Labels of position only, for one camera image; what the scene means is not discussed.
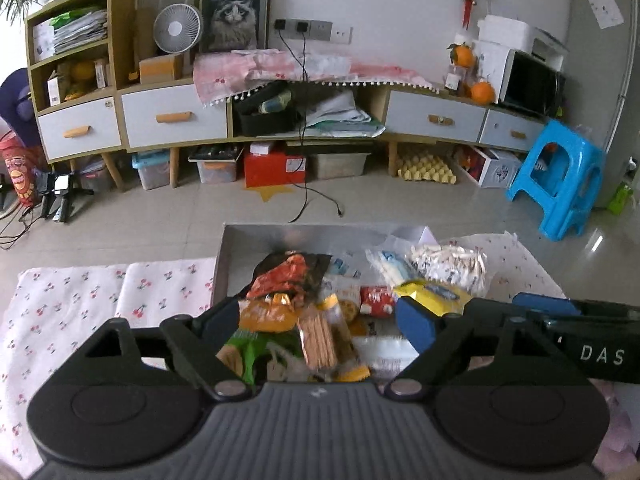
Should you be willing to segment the green chip bag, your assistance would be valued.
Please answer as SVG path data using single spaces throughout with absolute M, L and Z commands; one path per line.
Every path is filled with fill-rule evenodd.
M 237 330 L 216 357 L 247 385 L 304 382 L 309 377 L 299 336 L 295 332 L 253 333 Z

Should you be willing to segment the white blue snack packet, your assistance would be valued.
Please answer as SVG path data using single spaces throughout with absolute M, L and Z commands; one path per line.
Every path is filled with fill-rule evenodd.
M 394 288 L 419 278 L 416 269 L 396 252 L 368 249 L 364 255 L 371 268 L 363 279 L 367 285 L 384 285 Z

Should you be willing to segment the orange lotus root packet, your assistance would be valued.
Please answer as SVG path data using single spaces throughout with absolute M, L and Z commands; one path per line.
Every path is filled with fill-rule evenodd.
M 337 363 L 331 367 L 334 382 L 362 382 L 371 377 L 369 367 L 364 364 L 352 344 L 343 304 L 334 292 L 320 304 L 326 322 L 329 324 L 333 340 L 333 350 Z

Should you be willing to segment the clear bag striped sticks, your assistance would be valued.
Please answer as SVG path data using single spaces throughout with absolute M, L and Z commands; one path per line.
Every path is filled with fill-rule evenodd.
M 459 245 L 413 246 L 408 260 L 426 280 L 460 288 L 484 297 L 490 285 L 488 258 L 484 252 Z

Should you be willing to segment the yellow cracker packet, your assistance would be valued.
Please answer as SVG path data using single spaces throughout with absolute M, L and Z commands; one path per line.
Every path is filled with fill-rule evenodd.
M 473 299 L 459 287 L 427 280 L 405 282 L 395 286 L 394 293 L 398 298 L 410 297 L 424 309 L 438 316 L 449 313 L 462 314 L 464 307 Z

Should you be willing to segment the red snack packet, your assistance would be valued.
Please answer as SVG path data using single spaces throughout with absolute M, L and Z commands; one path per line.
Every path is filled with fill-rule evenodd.
M 396 296 L 393 289 L 388 286 L 361 286 L 360 308 L 362 315 L 372 318 L 389 318 L 393 315 L 396 304 Z

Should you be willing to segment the pink cardboard box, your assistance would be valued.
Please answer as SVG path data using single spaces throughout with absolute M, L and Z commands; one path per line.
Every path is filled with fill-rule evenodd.
M 428 226 L 395 223 L 229 223 L 222 229 L 216 259 L 214 304 L 241 291 L 253 271 L 273 252 L 310 252 L 339 256 L 366 249 L 406 252 L 414 245 L 434 244 Z

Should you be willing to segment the beige biscuit packet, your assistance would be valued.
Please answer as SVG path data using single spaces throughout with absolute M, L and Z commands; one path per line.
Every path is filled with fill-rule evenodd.
M 306 309 L 297 320 L 300 344 L 308 368 L 330 374 L 338 365 L 332 321 L 333 309 Z

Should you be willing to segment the blue plastic stool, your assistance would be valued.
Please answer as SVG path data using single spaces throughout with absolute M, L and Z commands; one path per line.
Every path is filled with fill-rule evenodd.
M 506 198 L 528 195 L 540 208 L 539 231 L 558 242 L 584 232 L 603 182 L 605 154 L 580 134 L 552 120 L 528 152 Z

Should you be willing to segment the white toy box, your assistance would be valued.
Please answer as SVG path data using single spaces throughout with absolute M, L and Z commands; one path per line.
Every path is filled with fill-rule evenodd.
M 462 144 L 454 148 L 452 159 L 480 188 L 503 190 L 512 184 L 522 164 L 510 152 Z

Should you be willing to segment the yellow egg tray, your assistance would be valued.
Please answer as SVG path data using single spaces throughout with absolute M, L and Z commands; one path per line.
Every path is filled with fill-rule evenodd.
M 455 185 L 457 176 L 446 162 L 431 153 L 408 155 L 398 162 L 396 176 L 407 182 L 435 182 Z

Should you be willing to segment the red cardboard box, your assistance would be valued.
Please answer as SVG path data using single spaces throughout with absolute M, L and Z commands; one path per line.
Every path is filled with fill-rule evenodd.
M 267 155 L 248 153 L 243 159 L 245 186 L 303 184 L 306 180 L 306 158 L 273 152 Z

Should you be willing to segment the clear storage bin black lid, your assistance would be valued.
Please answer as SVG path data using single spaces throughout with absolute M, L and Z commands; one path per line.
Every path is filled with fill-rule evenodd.
M 241 144 L 201 146 L 189 156 L 196 165 L 201 184 L 223 184 L 238 180 L 241 175 Z

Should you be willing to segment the cherry print white cloth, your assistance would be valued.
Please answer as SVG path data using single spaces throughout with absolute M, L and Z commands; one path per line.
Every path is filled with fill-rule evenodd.
M 533 311 L 474 299 L 384 387 L 247 385 L 187 314 L 111 318 L 25 398 L 39 479 L 593 479 L 610 414 Z

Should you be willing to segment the clear storage bin blue lid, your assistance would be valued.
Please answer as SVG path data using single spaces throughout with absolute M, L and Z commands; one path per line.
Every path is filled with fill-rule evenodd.
M 131 166 L 137 170 L 145 191 L 169 184 L 170 155 L 167 150 L 134 153 Z

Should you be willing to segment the grey storage bin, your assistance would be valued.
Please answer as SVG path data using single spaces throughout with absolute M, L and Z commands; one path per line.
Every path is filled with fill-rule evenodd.
M 311 169 L 317 180 L 359 177 L 367 158 L 367 153 L 315 154 L 311 156 Z

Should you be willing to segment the black handheld device on floor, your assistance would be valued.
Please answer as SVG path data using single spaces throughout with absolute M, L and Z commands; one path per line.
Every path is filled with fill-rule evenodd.
M 40 218 L 58 223 L 67 223 L 73 212 L 77 197 L 93 196 L 91 188 L 81 185 L 78 172 L 43 172 L 37 177 L 37 191 L 40 200 Z

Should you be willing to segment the lower orange fruit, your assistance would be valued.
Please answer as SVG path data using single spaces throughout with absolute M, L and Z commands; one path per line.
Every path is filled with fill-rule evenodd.
M 470 87 L 471 100 L 480 106 L 488 106 L 496 102 L 496 92 L 494 87 L 486 80 L 474 82 Z

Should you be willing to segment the orange fruit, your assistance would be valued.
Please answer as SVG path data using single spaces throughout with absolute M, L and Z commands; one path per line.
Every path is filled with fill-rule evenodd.
M 488 106 L 496 102 L 496 92 L 494 87 L 486 80 L 474 82 L 470 87 L 471 100 L 480 106 Z
M 448 47 L 451 64 L 468 70 L 475 65 L 473 50 L 467 44 L 450 44 Z

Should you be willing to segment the black white microwave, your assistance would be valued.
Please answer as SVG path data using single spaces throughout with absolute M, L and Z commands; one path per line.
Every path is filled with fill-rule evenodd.
M 495 103 L 509 110 L 555 118 L 565 77 L 536 56 L 489 41 L 475 41 L 477 78 L 491 84 Z

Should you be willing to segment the pink cloth on cabinet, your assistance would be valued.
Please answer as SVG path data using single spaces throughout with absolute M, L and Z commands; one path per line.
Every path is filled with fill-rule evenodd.
M 276 49 L 199 54 L 193 64 L 196 94 L 205 106 L 242 100 L 273 81 L 338 86 L 401 86 L 439 92 L 414 70 L 345 55 Z

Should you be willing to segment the wooden white tv cabinet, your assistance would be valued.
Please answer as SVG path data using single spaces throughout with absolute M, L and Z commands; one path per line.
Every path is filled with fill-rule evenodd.
M 68 51 L 43 58 L 37 40 L 50 35 L 52 18 L 94 6 L 104 12 L 101 36 Z M 195 91 L 192 76 L 147 84 L 132 84 L 134 67 L 134 0 L 56 0 L 25 22 L 27 73 L 43 153 L 50 164 L 99 156 L 115 184 L 122 177 L 114 153 L 137 153 L 154 148 L 178 150 L 205 143 L 248 142 L 252 138 L 240 121 L 240 109 L 270 84 L 283 82 L 308 94 L 320 89 L 347 89 L 355 101 L 378 122 L 385 122 L 390 99 L 397 93 L 420 96 L 431 132 L 413 128 L 385 129 L 383 142 L 435 143 L 438 141 L 487 146 L 510 152 L 528 152 L 544 125 L 529 118 L 470 100 L 455 98 L 439 89 L 392 86 L 338 86 L 313 82 L 273 81 L 242 100 L 205 106 Z M 69 101 L 51 103 L 48 81 L 63 64 L 106 62 L 106 85 Z

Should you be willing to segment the red cylindrical snack tin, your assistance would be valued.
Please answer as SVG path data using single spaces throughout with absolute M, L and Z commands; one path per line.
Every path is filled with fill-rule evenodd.
M 46 159 L 40 145 L 28 148 L 13 131 L 1 137 L 1 156 L 23 206 L 39 204 L 38 176 L 46 168 Z

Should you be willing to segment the upper orange fruit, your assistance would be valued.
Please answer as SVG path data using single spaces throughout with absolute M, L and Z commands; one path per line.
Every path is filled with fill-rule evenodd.
M 450 44 L 448 47 L 451 64 L 468 70 L 475 65 L 473 50 L 467 44 Z

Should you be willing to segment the purple round cushion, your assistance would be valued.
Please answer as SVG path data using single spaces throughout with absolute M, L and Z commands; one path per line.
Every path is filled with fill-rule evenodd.
M 26 67 L 14 70 L 2 82 L 1 118 L 26 148 L 41 145 Z

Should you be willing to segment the white desk fan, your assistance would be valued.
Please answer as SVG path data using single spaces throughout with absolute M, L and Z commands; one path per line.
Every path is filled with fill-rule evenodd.
M 157 15 L 153 38 L 163 52 L 181 54 L 198 44 L 202 28 L 202 14 L 197 8 L 186 3 L 174 3 Z

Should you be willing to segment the framed cat picture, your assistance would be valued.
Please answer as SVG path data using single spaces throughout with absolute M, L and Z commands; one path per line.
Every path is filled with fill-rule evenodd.
M 198 52 L 260 50 L 268 46 L 270 0 L 194 0 L 203 17 Z

